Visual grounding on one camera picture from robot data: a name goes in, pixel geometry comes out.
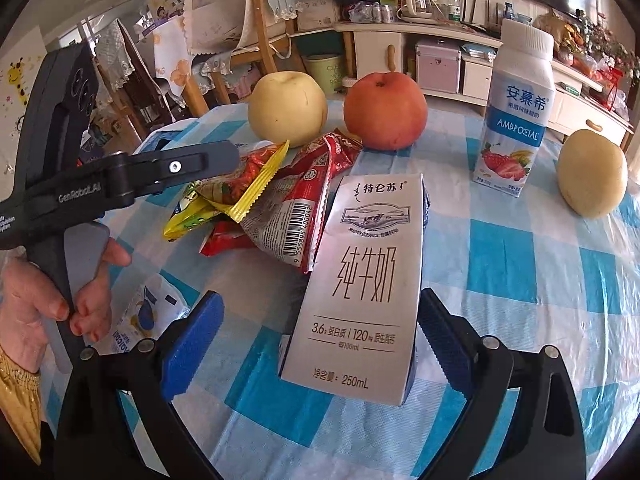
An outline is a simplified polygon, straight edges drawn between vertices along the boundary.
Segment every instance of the blue checkered tablecloth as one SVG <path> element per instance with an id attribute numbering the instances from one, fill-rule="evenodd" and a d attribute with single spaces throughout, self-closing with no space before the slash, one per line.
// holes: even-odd
<path id="1" fill-rule="evenodd" d="M 231 139 L 255 141 L 245 105 L 210 111 L 168 148 Z M 630 184 L 620 207 L 586 221 L 558 193 L 560 145 L 545 139 L 519 198 L 470 182 L 482 122 L 430 110 L 410 148 L 365 150 L 352 173 L 422 173 L 431 199 L 424 236 L 422 286 L 480 335 L 509 348 L 562 352 L 584 427 L 590 477 L 611 457 L 639 412 L 640 189 Z M 326 129 L 343 126 L 330 102 Z M 305 278 L 258 250 L 206 258 L 204 231 L 162 240 L 180 188 L 149 196 L 104 222 L 133 256 L 111 269 L 114 319 L 136 288 L 159 272 L 189 304 L 206 290 L 225 301 L 225 320 L 188 391 L 174 405 L 204 453 L 227 479 L 407 479 L 423 470 L 464 404 L 447 384 L 418 330 L 417 378 L 399 407 L 309 390 L 276 376 L 280 333 Z M 55 428 L 68 377 L 50 357 L 42 399 Z M 476 471 L 497 455 L 517 392 L 509 391 Z M 163 471 L 129 397 L 129 424 L 148 465 Z"/>

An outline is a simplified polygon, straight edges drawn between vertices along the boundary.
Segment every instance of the cardboard box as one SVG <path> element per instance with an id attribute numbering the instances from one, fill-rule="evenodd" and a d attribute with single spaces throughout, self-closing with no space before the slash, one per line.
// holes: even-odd
<path id="1" fill-rule="evenodd" d="M 284 380 L 369 402 L 404 402 L 428 205 L 421 174 L 342 180 L 293 336 L 281 342 Z"/>
<path id="2" fill-rule="evenodd" d="M 298 0 L 298 5 L 300 32 L 331 27 L 340 21 L 340 7 L 335 0 Z"/>

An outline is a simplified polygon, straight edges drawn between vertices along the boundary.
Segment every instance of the finger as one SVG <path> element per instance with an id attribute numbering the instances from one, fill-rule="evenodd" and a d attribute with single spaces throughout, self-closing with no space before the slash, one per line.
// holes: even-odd
<path id="1" fill-rule="evenodd" d="M 131 256 L 116 240 L 109 238 L 102 260 L 108 264 L 127 267 L 131 263 Z"/>
<path id="2" fill-rule="evenodd" d="M 93 332 L 105 333 L 111 327 L 111 309 L 97 310 L 89 316 L 73 314 L 69 322 L 71 332 L 75 335 L 84 335 Z"/>
<path id="3" fill-rule="evenodd" d="M 109 264 L 102 262 L 98 266 L 95 278 L 81 288 L 74 298 L 76 310 L 80 316 L 88 316 L 104 304 L 111 303 L 111 289 L 109 284 Z"/>
<path id="4" fill-rule="evenodd" d="M 104 318 L 104 320 L 98 326 L 98 328 L 96 328 L 91 332 L 90 337 L 91 339 L 94 340 L 94 342 L 97 343 L 98 341 L 100 341 L 100 339 L 102 339 L 109 333 L 110 329 L 111 329 L 111 313 L 109 313 L 109 315 Z"/>
<path id="5" fill-rule="evenodd" d="M 12 259 L 2 272 L 4 293 L 33 305 L 43 316 L 65 320 L 69 307 L 53 282 L 36 266 Z"/>

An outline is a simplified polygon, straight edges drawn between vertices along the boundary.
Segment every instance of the giraffe sticker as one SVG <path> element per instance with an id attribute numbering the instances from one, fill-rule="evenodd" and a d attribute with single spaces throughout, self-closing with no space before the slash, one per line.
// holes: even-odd
<path id="1" fill-rule="evenodd" d="M 15 86 L 20 97 L 20 102 L 26 106 L 29 102 L 29 94 L 24 89 L 24 83 L 22 81 L 22 58 L 17 63 L 11 63 L 11 68 L 6 71 L 7 81 L 10 85 Z"/>

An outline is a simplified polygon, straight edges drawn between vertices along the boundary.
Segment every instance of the barcode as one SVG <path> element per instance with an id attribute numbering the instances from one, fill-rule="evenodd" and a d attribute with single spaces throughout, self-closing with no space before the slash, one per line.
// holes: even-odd
<path id="1" fill-rule="evenodd" d="M 310 214 L 311 207 L 305 203 L 295 203 L 291 208 L 287 234 L 282 246 L 282 254 L 285 256 L 299 256 L 302 254 Z"/>

